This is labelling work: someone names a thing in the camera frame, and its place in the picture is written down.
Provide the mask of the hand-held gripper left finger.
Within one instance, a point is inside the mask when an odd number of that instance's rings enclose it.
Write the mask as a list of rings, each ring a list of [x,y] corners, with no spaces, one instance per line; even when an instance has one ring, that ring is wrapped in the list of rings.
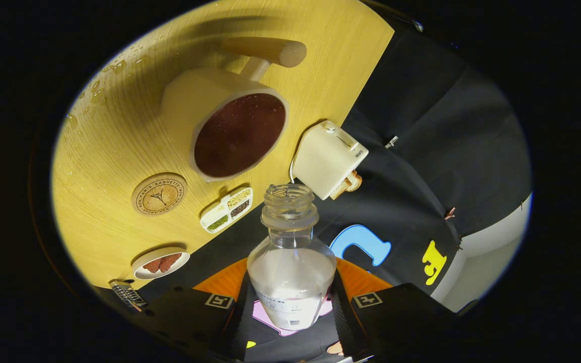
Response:
[[[192,362],[243,362],[255,301],[244,258],[195,287],[169,289],[131,322]]]

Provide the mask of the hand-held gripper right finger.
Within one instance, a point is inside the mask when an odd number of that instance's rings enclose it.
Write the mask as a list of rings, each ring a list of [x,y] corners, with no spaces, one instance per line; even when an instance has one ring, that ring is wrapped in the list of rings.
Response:
[[[390,285],[341,258],[330,298],[343,353],[353,361],[398,361],[422,353],[460,318],[412,283]]]

